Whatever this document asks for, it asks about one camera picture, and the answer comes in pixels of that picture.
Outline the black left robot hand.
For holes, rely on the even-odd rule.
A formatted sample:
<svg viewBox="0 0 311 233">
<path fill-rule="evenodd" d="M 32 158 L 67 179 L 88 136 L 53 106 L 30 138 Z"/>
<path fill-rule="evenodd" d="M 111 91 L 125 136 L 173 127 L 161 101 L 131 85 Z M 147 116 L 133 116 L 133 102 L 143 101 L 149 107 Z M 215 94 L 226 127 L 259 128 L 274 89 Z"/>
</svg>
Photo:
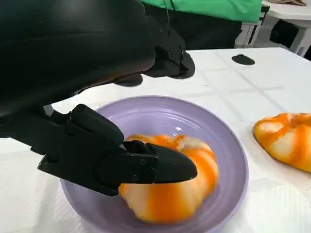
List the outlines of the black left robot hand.
<svg viewBox="0 0 311 233">
<path fill-rule="evenodd" d="M 123 183 L 179 183 L 194 163 L 174 150 L 126 142 L 84 104 L 52 104 L 141 74 L 195 72 L 184 40 L 145 14 L 138 0 L 3 0 L 0 3 L 0 135 L 42 155 L 38 169 L 116 196 Z"/>
</svg>

